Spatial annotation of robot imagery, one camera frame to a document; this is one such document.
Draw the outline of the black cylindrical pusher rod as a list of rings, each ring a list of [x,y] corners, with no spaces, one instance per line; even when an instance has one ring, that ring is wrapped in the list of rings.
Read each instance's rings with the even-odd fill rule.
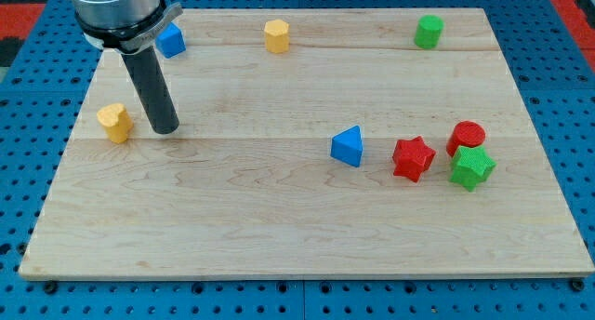
[[[154,48],[123,55],[122,59],[152,130],[162,135],[174,132],[179,118]]]

